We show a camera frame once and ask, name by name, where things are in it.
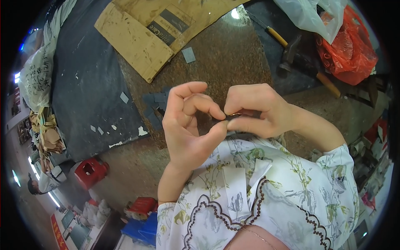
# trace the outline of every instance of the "wooden hammer handle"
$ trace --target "wooden hammer handle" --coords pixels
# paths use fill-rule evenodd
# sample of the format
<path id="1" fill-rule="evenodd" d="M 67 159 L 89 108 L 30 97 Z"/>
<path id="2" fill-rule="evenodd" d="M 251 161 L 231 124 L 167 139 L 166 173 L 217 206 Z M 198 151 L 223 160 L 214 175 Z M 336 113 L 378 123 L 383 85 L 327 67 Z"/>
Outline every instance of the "wooden hammer handle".
<path id="1" fill-rule="evenodd" d="M 281 37 L 280 34 L 278 34 L 273 28 L 271 28 L 269 26 L 267 26 L 266 29 L 268 30 L 268 32 L 271 35 L 273 35 L 278 40 L 278 42 L 280 42 L 280 44 L 282 44 L 282 46 L 284 48 L 286 48 L 286 46 L 288 45 L 288 42 L 285 39 L 283 39 L 283 37 Z"/>
<path id="2" fill-rule="evenodd" d="M 323 73 L 318 72 L 317 78 L 322 82 L 322 84 L 327 87 L 336 98 L 340 97 L 340 91 L 338 88 L 326 77 Z"/>

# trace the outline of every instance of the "cardboard sheet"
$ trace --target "cardboard sheet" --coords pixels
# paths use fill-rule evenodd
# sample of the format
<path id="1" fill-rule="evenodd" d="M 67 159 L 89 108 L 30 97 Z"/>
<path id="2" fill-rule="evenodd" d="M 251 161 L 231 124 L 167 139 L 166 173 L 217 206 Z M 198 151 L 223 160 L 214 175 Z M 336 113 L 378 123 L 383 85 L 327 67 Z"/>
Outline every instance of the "cardboard sheet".
<path id="1" fill-rule="evenodd" d="M 247 1 L 113 0 L 94 27 L 151 83 L 188 41 Z"/>

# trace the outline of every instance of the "red banner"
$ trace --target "red banner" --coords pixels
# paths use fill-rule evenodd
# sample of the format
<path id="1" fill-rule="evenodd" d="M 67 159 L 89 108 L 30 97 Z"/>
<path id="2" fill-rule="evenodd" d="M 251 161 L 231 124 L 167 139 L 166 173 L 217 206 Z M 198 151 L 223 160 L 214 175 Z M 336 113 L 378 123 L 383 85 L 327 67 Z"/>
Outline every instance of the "red banner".
<path id="1" fill-rule="evenodd" d="M 53 226 L 54 235 L 57 239 L 57 244 L 60 247 L 60 250 L 68 250 L 67 244 L 65 244 L 64 238 L 62 237 L 62 232 L 60 232 L 60 228 L 58 227 L 56 216 L 54 214 L 51 216 L 51 224 Z"/>

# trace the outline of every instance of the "floral blouse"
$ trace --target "floral blouse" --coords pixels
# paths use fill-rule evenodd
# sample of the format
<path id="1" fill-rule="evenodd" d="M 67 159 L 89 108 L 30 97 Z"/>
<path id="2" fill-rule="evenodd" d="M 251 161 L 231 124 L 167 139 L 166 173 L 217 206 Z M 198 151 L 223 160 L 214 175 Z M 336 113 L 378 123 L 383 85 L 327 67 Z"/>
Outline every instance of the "floral blouse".
<path id="1" fill-rule="evenodd" d="M 156 247 L 222 250 L 257 225 L 290 249 L 337 249 L 358 219 L 353 166 L 345 144 L 310 162 L 272 138 L 229 136 L 158 207 Z"/>

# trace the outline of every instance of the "fluorescent light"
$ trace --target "fluorescent light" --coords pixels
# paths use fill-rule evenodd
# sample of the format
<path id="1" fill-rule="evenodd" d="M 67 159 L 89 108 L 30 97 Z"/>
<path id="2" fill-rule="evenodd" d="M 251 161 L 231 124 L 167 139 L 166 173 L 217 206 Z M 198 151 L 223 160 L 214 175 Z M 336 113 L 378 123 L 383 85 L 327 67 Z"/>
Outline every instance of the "fluorescent light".
<path id="1" fill-rule="evenodd" d="M 239 19 L 239 14 L 238 14 L 238 11 L 236 10 L 236 8 L 234 8 L 234 9 L 232 10 L 232 12 L 230 13 L 230 15 L 231 15 L 233 18 L 235 18 L 235 19 Z"/>
<path id="2" fill-rule="evenodd" d="M 60 207 L 60 204 L 58 204 L 56 202 L 56 200 L 54 199 L 54 197 L 51 195 L 51 193 L 48 193 L 50 195 L 50 198 L 54 201 L 54 203 L 57 205 L 57 207 Z"/>
<path id="3" fill-rule="evenodd" d="M 15 174 L 14 170 L 12 170 L 12 174 L 14 175 L 14 180 L 15 180 L 15 182 L 18 184 L 18 186 L 21 187 L 20 181 L 18 180 L 18 177 L 17 177 L 17 175 Z"/>
<path id="4" fill-rule="evenodd" d="M 35 166 L 31 163 L 31 159 L 30 159 L 29 156 L 28 156 L 28 161 L 29 161 L 29 164 L 30 164 L 30 166 L 31 166 L 31 168 L 32 168 L 32 170 L 33 170 L 33 172 L 36 174 L 36 178 L 37 178 L 38 180 L 40 180 L 40 177 L 39 177 L 39 175 L 38 175 L 38 172 L 36 171 Z"/>

